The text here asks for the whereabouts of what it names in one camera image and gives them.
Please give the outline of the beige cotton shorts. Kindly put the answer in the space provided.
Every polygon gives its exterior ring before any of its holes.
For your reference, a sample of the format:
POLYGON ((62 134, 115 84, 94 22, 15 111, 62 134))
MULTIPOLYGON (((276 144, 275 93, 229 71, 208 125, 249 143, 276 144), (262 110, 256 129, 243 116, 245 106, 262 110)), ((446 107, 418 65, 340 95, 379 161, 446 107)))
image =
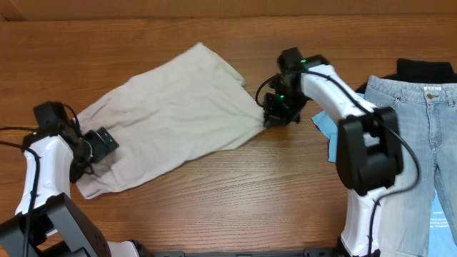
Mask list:
POLYGON ((105 128, 118 148, 82 176, 84 198, 118 193, 263 131, 263 110, 244 78, 204 44, 131 77, 78 116, 84 131, 105 128))

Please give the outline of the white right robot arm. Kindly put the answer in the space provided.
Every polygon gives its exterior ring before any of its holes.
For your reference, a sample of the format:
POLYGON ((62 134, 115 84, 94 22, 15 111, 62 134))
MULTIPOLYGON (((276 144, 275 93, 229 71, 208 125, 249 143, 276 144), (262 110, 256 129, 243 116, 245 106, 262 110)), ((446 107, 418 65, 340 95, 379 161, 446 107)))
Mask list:
POLYGON ((315 101, 338 127, 336 170, 348 189, 345 227, 332 248, 308 248, 305 256, 379 256, 383 195, 403 170, 395 111, 361 98, 321 55, 304 58, 297 48, 281 52, 279 73, 261 106, 266 128, 300 122, 315 101))

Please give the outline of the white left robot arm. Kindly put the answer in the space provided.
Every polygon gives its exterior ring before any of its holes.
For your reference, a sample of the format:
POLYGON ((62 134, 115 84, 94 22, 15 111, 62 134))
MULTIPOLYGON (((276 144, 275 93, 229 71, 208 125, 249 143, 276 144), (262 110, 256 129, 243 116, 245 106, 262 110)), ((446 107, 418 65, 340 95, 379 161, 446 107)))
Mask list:
POLYGON ((118 148, 101 127, 82 133, 71 107, 47 101, 34 107, 37 128, 18 147, 26 159, 24 192, 13 218, 1 224, 9 256, 148 256, 137 241, 109 242, 70 197, 70 185, 118 148))

